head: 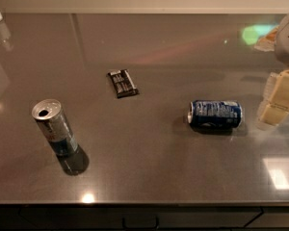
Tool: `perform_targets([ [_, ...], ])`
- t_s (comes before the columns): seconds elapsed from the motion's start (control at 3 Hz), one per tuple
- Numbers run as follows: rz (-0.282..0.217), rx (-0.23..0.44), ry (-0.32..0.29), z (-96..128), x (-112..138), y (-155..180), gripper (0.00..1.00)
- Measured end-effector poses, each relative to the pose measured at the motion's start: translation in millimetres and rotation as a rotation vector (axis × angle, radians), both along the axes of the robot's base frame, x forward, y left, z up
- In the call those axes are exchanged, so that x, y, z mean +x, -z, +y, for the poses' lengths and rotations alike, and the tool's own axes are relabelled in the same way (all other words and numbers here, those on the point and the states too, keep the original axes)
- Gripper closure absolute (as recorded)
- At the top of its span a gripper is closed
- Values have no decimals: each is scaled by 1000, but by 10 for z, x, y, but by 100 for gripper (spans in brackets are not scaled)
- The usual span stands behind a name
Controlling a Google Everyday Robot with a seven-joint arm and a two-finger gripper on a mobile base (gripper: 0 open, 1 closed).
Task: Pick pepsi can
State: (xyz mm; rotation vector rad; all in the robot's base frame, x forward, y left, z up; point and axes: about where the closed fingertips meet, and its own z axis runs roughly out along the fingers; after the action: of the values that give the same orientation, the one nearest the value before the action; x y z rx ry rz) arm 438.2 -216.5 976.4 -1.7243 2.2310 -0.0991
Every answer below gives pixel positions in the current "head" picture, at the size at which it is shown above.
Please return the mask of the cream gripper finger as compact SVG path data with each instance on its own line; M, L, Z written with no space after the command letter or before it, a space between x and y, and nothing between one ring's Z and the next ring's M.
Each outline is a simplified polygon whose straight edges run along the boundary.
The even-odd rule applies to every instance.
M278 126L289 115L289 69L281 71L274 93L263 97L257 111L258 127Z
M265 99L269 99L271 95L274 93L278 77L279 77L278 73L275 72L270 73L263 91L263 97Z

